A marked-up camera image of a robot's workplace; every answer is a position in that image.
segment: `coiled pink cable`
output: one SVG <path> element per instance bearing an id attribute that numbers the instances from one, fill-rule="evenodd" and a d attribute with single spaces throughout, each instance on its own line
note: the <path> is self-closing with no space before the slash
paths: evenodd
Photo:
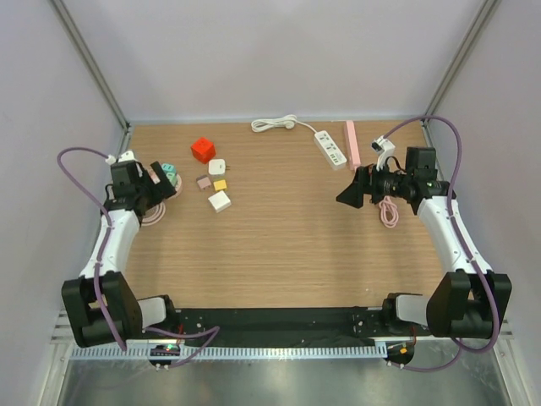
<path id="1" fill-rule="evenodd" d="M 159 222 L 166 214 L 166 205 L 164 202 L 162 202 L 151 210 L 152 212 L 148 216 L 143 217 L 143 220 L 141 221 L 141 226 L 153 226 L 154 224 Z"/>
<path id="2" fill-rule="evenodd" d="M 380 219 L 387 228 L 394 228 L 398 224 L 398 206 L 394 204 L 390 196 L 386 196 L 380 203 Z"/>

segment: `orange connector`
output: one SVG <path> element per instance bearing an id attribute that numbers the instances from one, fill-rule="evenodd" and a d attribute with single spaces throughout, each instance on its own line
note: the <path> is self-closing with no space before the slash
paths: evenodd
<path id="1" fill-rule="evenodd" d="M 216 156 L 216 150 L 211 141 L 201 137 L 192 145 L 192 154 L 199 162 L 208 163 Z"/>

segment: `white power strip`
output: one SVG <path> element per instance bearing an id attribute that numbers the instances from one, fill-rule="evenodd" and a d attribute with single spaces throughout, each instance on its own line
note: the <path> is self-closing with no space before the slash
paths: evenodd
<path id="1" fill-rule="evenodd" d="M 320 148 L 321 153 L 324 155 L 329 165 L 336 171 L 346 166 L 347 159 L 340 148 L 336 145 L 335 141 L 331 138 L 326 131 L 316 131 L 310 124 L 303 123 L 297 120 L 297 116 L 289 114 L 281 118 L 261 118 L 252 122 L 252 131 L 255 133 L 261 133 L 267 129 L 277 129 L 284 127 L 286 129 L 292 129 L 295 124 L 301 124 L 304 127 L 314 131 L 314 142 Z"/>
<path id="2" fill-rule="evenodd" d="M 326 131 L 319 131 L 314 134 L 314 142 L 320 148 L 329 165 L 336 171 L 346 166 L 347 159 Z"/>

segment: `wooden table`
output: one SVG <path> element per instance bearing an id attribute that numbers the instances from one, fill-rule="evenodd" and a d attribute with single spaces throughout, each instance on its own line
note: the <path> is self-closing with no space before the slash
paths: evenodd
<path id="1" fill-rule="evenodd" d="M 346 151 L 343 122 L 312 124 Z M 363 164 L 375 161 L 371 140 L 395 124 L 356 123 Z M 207 200 L 213 191 L 195 183 L 207 168 L 190 152 L 201 136 L 229 166 L 232 206 L 218 214 Z M 392 141 L 401 162 L 406 146 L 425 145 L 415 123 Z M 432 294 L 441 279 L 432 241 L 403 201 L 394 229 L 368 198 L 360 210 L 335 202 L 352 172 L 331 170 L 305 127 L 141 126 L 130 148 L 145 165 L 174 164 L 183 179 L 165 217 L 135 238 L 127 279 L 138 298 L 169 294 L 177 307 L 372 306 L 389 292 Z"/>

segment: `white power cord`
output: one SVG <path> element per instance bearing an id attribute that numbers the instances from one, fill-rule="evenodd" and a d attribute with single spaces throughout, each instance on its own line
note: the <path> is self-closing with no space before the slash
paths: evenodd
<path id="1" fill-rule="evenodd" d="M 294 114 L 288 114 L 287 116 L 281 118 L 259 118 L 252 122 L 252 131 L 255 133 L 262 133 L 267 129 L 277 129 L 280 127 L 285 127 L 286 129 L 292 129 L 295 127 L 295 124 L 301 124 L 304 127 L 308 127 L 314 134 L 317 133 L 314 127 L 310 124 L 303 123 L 302 121 L 297 120 L 297 116 Z"/>

